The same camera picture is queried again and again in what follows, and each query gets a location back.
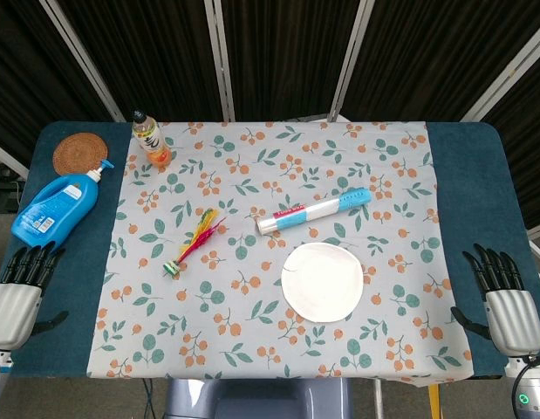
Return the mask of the dark folding screen white frames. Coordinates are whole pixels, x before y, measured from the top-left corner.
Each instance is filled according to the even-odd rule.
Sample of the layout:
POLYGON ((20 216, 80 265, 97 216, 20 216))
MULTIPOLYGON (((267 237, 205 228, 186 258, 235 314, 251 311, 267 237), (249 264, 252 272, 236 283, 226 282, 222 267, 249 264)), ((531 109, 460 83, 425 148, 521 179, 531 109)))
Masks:
MULTIPOLYGON (((124 118, 223 118, 204 0, 57 0, 124 118)), ((235 116, 328 113, 360 0, 221 0, 235 116)), ((540 28, 540 0, 376 0, 341 113, 457 121, 540 28)), ((0 0, 0 147, 110 113, 38 0, 0 0)), ((485 116, 540 224, 540 59, 485 116)))

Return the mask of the yellow table leg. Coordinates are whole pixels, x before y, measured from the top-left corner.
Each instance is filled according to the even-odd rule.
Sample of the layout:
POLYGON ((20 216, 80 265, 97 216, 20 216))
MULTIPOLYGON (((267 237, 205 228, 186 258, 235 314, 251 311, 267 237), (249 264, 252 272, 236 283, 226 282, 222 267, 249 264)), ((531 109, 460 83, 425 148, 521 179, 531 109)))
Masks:
POLYGON ((441 419, 440 388, 438 384, 428 387, 428 400, 432 419, 441 419))

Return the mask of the orange drink bottle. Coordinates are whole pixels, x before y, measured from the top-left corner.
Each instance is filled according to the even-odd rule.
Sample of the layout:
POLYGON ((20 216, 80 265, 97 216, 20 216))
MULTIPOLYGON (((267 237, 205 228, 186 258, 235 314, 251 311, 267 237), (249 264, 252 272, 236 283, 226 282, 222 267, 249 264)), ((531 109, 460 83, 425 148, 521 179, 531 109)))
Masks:
POLYGON ((141 110, 132 113, 132 132, 149 162, 157 168, 165 168, 172 161, 171 150, 165 142, 158 122, 141 110))

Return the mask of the colourful feather shuttlecock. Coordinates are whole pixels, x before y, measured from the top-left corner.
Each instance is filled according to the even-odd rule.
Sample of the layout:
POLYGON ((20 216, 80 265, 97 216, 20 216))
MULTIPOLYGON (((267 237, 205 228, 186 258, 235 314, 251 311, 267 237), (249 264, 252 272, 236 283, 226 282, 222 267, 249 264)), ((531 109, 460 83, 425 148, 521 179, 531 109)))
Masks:
POLYGON ((181 253, 175 259, 167 261, 163 265, 164 272, 176 276, 181 271, 181 265, 186 258, 194 251, 202 247, 215 234, 219 225, 225 218, 219 219, 219 211, 217 209, 207 209, 201 216, 199 223, 196 225, 193 236, 188 244, 181 247, 181 253))

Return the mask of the plastic wrap roll blue label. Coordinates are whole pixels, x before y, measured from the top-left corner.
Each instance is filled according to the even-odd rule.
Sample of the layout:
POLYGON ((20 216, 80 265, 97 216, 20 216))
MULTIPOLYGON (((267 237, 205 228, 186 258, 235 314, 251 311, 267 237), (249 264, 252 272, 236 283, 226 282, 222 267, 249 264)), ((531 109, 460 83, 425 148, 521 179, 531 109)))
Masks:
POLYGON ((339 212, 347 211, 368 204, 372 200, 369 189, 351 189, 333 199, 313 205, 299 205, 290 209, 280 210, 272 216, 259 219, 256 226, 261 235, 274 231, 285 230, 296 225, 317 220, 339 212))

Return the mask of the floral patterned tablecloth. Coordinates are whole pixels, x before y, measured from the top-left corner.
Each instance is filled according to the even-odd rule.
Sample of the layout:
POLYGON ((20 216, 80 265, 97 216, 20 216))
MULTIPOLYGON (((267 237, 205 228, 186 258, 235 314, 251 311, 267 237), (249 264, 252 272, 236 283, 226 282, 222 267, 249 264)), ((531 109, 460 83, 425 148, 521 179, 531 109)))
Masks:
POLYGON ((165 123, 167 168, 127 148, 86 372, 92 378, 381 377, 417 386, 473 373, 437 210, 424 122, 165 123), (261 235, 259 219, 365 188, 365 205, 261 235), (174 277, 163 265, 202 214, 215 234, 174 277), (300 245, 361 263, 352 313, 314 323, 284 298, 300 245))

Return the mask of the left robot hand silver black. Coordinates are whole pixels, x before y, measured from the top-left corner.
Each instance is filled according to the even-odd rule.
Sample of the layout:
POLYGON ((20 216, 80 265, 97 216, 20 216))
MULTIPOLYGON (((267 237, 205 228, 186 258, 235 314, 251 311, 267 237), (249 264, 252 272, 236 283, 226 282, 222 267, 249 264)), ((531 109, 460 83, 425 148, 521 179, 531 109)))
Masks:
POLYGON ((66 320, 69 313, 38 321, 37 316, 46 289, 63 249, 53 250, 54 243, 22 247, 11 256, 0 277, 0 351, 22 347, 34 335, 47 332, 66 320))

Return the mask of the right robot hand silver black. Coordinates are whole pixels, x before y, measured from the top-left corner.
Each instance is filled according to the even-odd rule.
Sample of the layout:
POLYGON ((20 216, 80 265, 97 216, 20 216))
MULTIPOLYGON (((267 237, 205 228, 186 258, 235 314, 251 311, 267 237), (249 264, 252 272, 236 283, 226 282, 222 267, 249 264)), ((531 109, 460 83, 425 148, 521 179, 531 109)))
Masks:
POLYGON ((524 287, 514 259, 506 252, 474 244, 478 255, 464 251, 481 294, 488 324, 468 319, 456 306, 455 320, 467 331, 493 342, 495 348, 510 358, 540 353, 540 318, 534 299, 524 287))

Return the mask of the grey robot torso base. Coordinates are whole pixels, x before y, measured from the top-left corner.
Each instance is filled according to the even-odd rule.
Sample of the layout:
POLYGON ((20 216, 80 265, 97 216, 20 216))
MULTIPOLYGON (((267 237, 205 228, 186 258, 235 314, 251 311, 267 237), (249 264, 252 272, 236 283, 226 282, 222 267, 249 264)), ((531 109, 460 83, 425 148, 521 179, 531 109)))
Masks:
POLYGON ((343 378, 172 379, 164 419, 352 419, 343 378))

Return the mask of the teal table cover cloth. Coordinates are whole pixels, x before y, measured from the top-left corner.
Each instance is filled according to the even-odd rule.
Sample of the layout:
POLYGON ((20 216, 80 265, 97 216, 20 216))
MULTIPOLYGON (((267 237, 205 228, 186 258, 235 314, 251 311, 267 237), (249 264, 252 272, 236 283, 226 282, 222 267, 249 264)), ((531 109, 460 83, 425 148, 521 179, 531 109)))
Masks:
MULTIPOLYGON (((540 315, 540 285, 527 243, 521 211, 496 130, 485 123, 425 123, 437 179, 437 210, 448 276, 455 302, 471 319, 484 322, 485 312, 471 267, 462 255, 475 243, 513 257, 540 315)), ((55 177, 54 148, 67 135, 89 132, 109 149, 113 169, 99 184, 99 199, 66 239, 38 317, 61 311, 67 319, 31 337, 12 355, 16 377, 90 377, 87 364, 104 283, 107 249, 120 197, 127 148, 133 141, 126 123, 55 122, 38 139, 23 202, 27 203, 55 177)), ((502 375, 506 358, 489 341, 464 331, 471 352, 469 377, 502 375)))

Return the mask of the blue detergent pump bottle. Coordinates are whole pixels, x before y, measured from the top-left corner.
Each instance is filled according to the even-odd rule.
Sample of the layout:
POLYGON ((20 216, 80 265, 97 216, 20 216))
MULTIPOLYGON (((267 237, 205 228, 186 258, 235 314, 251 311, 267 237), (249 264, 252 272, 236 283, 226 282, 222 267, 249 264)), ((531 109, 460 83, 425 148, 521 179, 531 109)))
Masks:
POLYGON ((43 187, 11 226, 11 233, 30 247, 53 244, 56 250, 98 200, 103 160, 85 174, 63 175, 43 187))

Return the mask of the white paper plate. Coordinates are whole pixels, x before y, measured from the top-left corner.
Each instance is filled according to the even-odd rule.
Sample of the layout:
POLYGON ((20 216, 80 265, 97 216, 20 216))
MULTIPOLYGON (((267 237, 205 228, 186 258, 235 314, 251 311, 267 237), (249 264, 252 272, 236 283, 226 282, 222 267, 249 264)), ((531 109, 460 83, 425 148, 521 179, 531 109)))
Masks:
POLYGON ((357 307, 364 290, 360 261, 351 252, 327 243, 297 247, 281 274, 284 298, 301 317, 332 323, 357 307))

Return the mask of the round woven brown coaster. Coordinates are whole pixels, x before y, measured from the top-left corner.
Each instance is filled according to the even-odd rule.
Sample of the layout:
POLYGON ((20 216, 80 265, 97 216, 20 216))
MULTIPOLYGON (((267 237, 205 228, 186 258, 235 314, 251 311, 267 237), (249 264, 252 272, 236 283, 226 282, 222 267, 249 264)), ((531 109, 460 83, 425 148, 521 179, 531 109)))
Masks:
POLYGON ((98 168, 107 156, 108 148, 101 137, 93 133, 76 133, 57 145, 52 164, 58 175, 84 174, 98 168))

